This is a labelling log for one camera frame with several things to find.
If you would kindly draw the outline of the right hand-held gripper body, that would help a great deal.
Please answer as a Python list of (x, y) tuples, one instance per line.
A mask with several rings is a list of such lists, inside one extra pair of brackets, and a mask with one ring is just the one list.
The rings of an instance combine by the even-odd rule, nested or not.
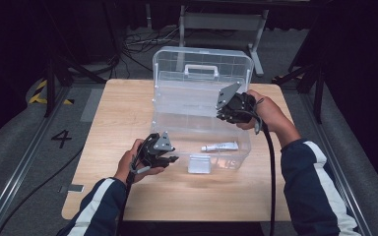
[(237, 82), (219, 90), (216, 104), (217, 117), (230, 124), (249, 123), (257, 118), (255, 113), (256, 99), (246, 92), (239, 93), (241, 83)]

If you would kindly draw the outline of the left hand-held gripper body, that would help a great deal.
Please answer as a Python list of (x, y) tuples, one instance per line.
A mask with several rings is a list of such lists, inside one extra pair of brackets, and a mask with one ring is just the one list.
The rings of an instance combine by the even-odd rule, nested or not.
[(152, 133), (138, 147), (137, 158), (144, 166), (167, 167), (170, 163), (164, 154), (174, 151), (168, 132)]

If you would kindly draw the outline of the clear plastic storage box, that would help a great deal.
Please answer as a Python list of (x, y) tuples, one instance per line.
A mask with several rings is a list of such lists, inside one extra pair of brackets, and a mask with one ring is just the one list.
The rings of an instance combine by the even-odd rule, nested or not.
[[(249, 87), (253, 62), (242, 51), (165, 46), (153, 57), (152, 131), (168, 132), (177, 163), (190, 173), (237, 169), (251, 150), (249, 133), (217, 117), (219, 90), (240, 82)], [(238, 150), (201, 151), (237, 142)]]

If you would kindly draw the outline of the red and white tube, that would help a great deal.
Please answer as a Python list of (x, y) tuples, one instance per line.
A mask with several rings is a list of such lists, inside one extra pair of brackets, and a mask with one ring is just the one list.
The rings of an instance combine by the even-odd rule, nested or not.
[(219, 143), (201, 147), (201, 151), (238, 150), (237, 142)]

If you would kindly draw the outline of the person's right hand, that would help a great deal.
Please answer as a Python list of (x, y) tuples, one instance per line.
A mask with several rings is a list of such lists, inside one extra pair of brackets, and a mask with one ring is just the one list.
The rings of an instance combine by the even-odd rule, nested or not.
[(256, 108), (258, 116), (267, 124), (268, 129), (274, 132), (279, 140), (288, 136), (295, 136), (296, 131), (292, 123), (285, 117), (282, 110), (267, 96), (250, 89), (247, 91), (256, 99)]

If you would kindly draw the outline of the person's left hand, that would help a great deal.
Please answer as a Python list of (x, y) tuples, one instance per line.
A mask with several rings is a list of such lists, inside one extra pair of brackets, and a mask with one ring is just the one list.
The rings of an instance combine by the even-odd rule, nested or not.
[[(143, 142), (142, 139), (137, 139), (133, 143), (132, 147), (129, 150), (124, 152), (123, 156), (121, 157), (121, 159), (118, 162), (117, 170), (116, 170), (115, 174), (113, 175), (113, 177), (115, 179), (118, 179), (118, 180), (122, 181), (123, 183), (126, 183), (127, 176), (129, 174), (129, 171), (130, 171), (130, 168), (129, 168), (130, 163), (132, 162), (133, 157), (137, 154), (138, 147), (142, 142)], [(151, 168), (150, 170), (148, 170), (144, 173), (137, 174), (134, 178), (134, 182), (137, 183), (137, 182), (141, 181), (143, 178), (145, 178), (146, 176), (157, 175), (157, 174), (160, 174), (163, 171), (164, 171), (163, 167)]]

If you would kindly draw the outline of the grey floor tape patch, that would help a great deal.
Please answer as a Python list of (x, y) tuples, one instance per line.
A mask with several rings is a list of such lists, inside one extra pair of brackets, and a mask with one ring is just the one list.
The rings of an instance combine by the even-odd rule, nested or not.
[(88, 97), (84, 110), (82, 112), (81, 122), (92, 122), (95, 118), (95, 114), (103, 93), (102, 88), (92, 88)]

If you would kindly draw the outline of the black tripod stand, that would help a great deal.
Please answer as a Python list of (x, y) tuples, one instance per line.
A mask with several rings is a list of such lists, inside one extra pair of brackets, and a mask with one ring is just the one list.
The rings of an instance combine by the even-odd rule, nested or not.
[(44, 117), (47, 118), (55, 110), (56, 107), (56, 88), (55, 80), (58, 80), (62, 87), (69, 87), (73, 83), (73, 78), (69, 72), (69, 68), (73, 68), (79, 74), (90, 78), (98, 84), (105, 84), (106, 80), (89, 71), (85, 67), (75, 63), (62, 56), (57, 50), (49, 50), (49, 58), (46, 65), (47, 81), (47, 103)]
[(300, 82), (296, 86), (296, 90), (299, 93), (308, 93), (310, 92), (312, 87), (315, 87), (313, 115), (318, 124), (322, 123), (321, 110), (324, 90), (324, 68), (326, 66), (326, 57), (326, 52), (318, 53), (316, 58), (307, 65), (293, 70), (284, 76), (275, 76), (272, 79), (273, 84), (281, 86), (282, 84), (301, 76)]

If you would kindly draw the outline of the small grey floor tape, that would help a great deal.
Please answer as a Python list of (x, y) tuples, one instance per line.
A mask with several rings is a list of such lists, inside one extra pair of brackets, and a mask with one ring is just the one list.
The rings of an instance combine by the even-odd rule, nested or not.
[(59, 192), (64, 193), (82, 193), (84, 191), (83, 185), (70, 184), (69, 186), (61, 186)]

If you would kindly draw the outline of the yellow and black floor tape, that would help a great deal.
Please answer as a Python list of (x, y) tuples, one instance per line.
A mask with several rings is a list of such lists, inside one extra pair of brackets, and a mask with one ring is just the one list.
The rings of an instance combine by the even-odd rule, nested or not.
[(41, 104), (46, 104), (47, 99), (42, 98), (40, 95), (43, 92), (44, 88), (47, 86), (47, 80), (43, 79), (38, 86), (36, 87), (33, 95), (30, 98), (30, 103), (41, 103)]

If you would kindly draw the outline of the grey metal table frame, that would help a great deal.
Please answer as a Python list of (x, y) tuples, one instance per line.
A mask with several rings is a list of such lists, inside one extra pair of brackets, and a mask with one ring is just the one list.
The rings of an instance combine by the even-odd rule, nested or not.
[(255, 40), (248, 45), (250, 57), (258, 77), (264, 76), (264, 70), (257, 52), (266, 21), (268, 10), (258, 15), (223, 14), (223, 13), (192, 13), (184, 5), (180, 6), (179, 45), (185, 45), (185, 31), (192, 30), (245, 30), (255, 31)]

